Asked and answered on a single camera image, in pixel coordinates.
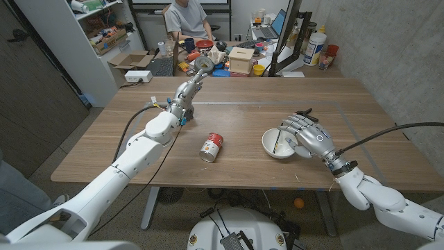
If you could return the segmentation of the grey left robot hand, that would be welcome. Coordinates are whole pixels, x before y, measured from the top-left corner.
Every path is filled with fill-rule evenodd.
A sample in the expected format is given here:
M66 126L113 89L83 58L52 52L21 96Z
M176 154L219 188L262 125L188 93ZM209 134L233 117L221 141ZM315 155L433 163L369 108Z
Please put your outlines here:
M190 80L182 83L176 90L166 111L174 114L180 122L184 119L190 121L194 113L192 99L202 89L202 80L206 76L207 73L201 69Z

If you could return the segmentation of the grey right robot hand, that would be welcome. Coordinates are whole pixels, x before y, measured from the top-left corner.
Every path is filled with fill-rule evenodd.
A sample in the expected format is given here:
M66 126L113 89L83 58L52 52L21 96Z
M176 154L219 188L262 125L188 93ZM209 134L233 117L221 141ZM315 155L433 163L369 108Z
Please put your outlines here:
M278 129L296 137L298 144L289 140L288 143L299 156L303 158L318 156L336 177L341 177L358 165L356 160L347 161L343 156L336 156L336 147L331 135L318 122L306 116L298 114L288 116Z

